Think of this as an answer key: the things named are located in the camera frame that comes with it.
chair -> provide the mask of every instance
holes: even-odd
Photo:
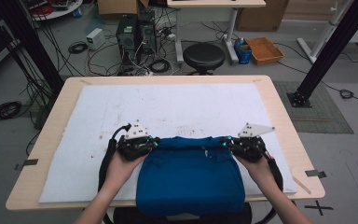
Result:
[[[214,70],[220,67],[225,61],[225,52],[219,47],[211,44],[194,44],[185,49],[183,59],[190,67],[196,71],[187,74],[212,75],[208,70]]]

carpet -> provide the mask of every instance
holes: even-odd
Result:
[[[353,133],[322,83],[310,97],[311,108],[290,105],[286,93],[295,92],[300,82],[273,83],[298,133]]]

table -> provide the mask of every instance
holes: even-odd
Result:
[[[69,13],[75,11],[75,9],[79,8],[82,3],[83,3],[83,0],[76,0],[75,2],[69,1],[68,9],[66,9],[66,10],[54,10],[51,14],[48,14],[46,16],[32,15],[32,17],[35,21],[51,20],[51,19],[58,18],[58,17],[64,16],[66,14],[69,14]]]
[[[329,40],[332,33],[334,33],[334,31],[336,30],[338,26],[338,20],[342,18],[342,15],[344,14],[344,12],[348,10],[350,4],[351,4],[351,0],[346,0],[343,2],[343,4],[340,7],[335,8],[336,13],[333,15],[330,21],[325,25],[323,32],[319,36],[318,41],[314,44],[312,49],[310,48],[310,46],[308,46],[304,38],[297,39],[298,44],[307,54],[308,58],[312,63],[316,62],[317,56],[321,52],[322,47]],[[358,43],[358,31],[353,36],[350,42]]]
[[[267,76],[213,76],[213,77],[71,77],[65,85],[37,139],[28,160],[38,159],[37,165],[24,166],[9,198],[9,210],[34,210],[50,208],[84,208],[89,203],[39,203],[45,185],[48,168],[55,150],[61,142],[62,133],[76,106],[82,88],[86,85],[152,85],[192,83],[254,83],[257,86],[269,120],[276,127],[276,134],[287,160],[297,193],[292,200],[314,199],[324,196],[324,188],[317,176],[308,177],[305,171],[313,166],[301,144],[296,130],[286,113],[272,81]],[[260,196],[247,197],[246,201],[265,201]],[[113,201],[111,206],[135,206],[135,201]]]
[[[167,0],[169,7],[177,8],[176,11],[176,60],[184,61],[181,33],[181,21],[229,21],[227,35],[224,35],[224,43],[228,49],[231,64],[238,62],[237,54],[231,42],[232,32],[237,19],[238,7],[264,7],[264,0],[197,0],[197,1],[173,1]]]

forearm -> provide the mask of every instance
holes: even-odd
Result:
[[[80,217],[76,220],[75,224],[100,224],[107,208],[109,207],[109,204],[115,198],[119,190],[120,186],[107,187],[106,185],[103,185],[100,192],[98,192],[97,196],[95,196],[89,206],[83,211]]]
[[[276,185],[269,185],[260,189],[283,223],[312,223]]]

blue cloth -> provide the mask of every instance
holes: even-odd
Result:
[[[136,205],[149,216],[238,213],[245,199],[240,169],[220,138],[164,138],[144,161]]]

